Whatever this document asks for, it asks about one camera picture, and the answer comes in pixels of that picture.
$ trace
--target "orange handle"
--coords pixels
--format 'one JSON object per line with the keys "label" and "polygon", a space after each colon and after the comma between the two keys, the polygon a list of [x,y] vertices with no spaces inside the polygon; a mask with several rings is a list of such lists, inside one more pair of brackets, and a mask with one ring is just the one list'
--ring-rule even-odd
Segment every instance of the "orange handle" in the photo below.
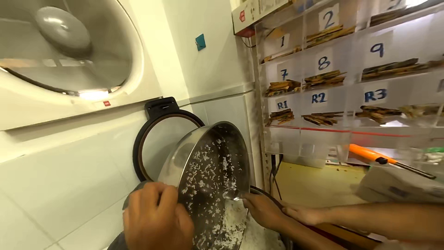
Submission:
{"label": "orange handle", "polygon": [[386,164],[388,161],[388,158],[385,155],[375,152],[373,150],[358,146],[356,144],[350,144],[349,149],[351,152],[353,152],[357,155],[360,155],[360,156],[362,156],[368,160],[371,160],[371,161],[376,161],[380,164]]}
{"label": "orange handle", "polygon": [[395,163],[398,162],[398,161],[395,160],[395,159],[392,159],[392,158],[390,158],[390,157],[388,157],[388,156],[386,156],[386,155],[383,155],[383,154],[378,153],[378,152],[376,152],[376,151],[373,151],[373,150],[371,150],[371,149],[364,148],[364,147],[361,147],[361,146],[356,145],[356,144],[352,144],[352,145],[355,145],[355,146],[357,146],[357,147],[363,148],[364,150],[367,150],[367,151],[370,151],[370,152],[373,152],[373,153],[377,153],[377,154],[379,154],[381,157],[384,157],[385,159],[387,159],[387,161],[388,161],[390,164],[395,164]]}

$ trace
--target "red line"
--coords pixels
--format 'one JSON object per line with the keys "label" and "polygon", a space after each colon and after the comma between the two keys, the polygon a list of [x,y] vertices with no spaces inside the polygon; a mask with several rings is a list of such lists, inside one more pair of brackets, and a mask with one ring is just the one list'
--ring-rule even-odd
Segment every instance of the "red line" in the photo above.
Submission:
{"label": "red line", "polygon": [[353,134],[365,134],[365,135],[389,136],[389,137],[411,137],[410,135],[384,134],[384,133],[372,133],[372,132],[359,132],[359,131],[338,130],[338,129],[298,128],[298,127],[291,127],[291,126],[276,126],[276,125],[271,125],[270,127],[271,127],[271,128],[285,128],[285,129],[300,129],[300,130],[312,130],[312,131],[336,132],[336,133],[348,133],[348,132],[352,132]]}
{"label": "red line", "polygon": [[359,132],[359,131],[352,131],[352,133],[353,134],[376,135],[376,136],[411,137],[410,135],[402,135],[402,134],[383,134],[383,133],[370,133],[370,132]]}

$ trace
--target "red sticker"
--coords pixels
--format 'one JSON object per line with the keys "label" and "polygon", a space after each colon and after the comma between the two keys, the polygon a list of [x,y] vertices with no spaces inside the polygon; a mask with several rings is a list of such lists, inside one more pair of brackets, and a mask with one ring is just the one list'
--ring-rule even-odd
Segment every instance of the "red sticker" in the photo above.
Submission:
{"label": "red sticker", "polygon": [[241,11],[241,14],[239,15],[239,19],[241,20],[241,22],[245,21],[245,10]]}

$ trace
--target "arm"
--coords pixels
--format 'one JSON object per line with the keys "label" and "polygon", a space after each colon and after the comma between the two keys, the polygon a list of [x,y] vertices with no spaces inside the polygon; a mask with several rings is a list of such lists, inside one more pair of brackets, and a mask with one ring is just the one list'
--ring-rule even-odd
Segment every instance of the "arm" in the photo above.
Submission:
{"label": "arm", "polygon": [[175,187],[160,182],[147,183],[130,195],[123,213],[129,250],[192,249],[194,224],[177,197]]}
{"label": "arm", "polygon": [[344,248],[320,234],[310,230],[303,224],[286,218],[282,222],[279,233],[288,236],[292,241],[298,243],[303,249],[308,250],[343,250]]}
{"label": "arm", "polygon": [[308,250],[343,250],[340,245],[313,232],[301,223],[283,214],[265,195],[245,194],[244,205],[259,225],[291,238]]}
{"label": "arm", "polygon": [[369,203],[307,209],[286,206],[284,212],[309,225],[332,223],[398,240],[444,241],[444,206]]}

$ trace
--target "stainless steel pot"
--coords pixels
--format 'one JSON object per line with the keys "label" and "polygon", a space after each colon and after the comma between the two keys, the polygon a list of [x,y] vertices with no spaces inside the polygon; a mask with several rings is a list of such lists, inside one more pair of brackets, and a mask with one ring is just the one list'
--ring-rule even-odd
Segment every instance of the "stainless steel pot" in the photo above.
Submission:
{"label": "stainless steel pot", "polygon": [[241,133],[227,121],[189,132],[168,156],[158,181],[178,187],[178,201],[194,222],[195,249],[210,249],[216,239],[229,239],[230,232],[222,226],[226,207],[222,194],[229,188],[250,190],[248,153]]}

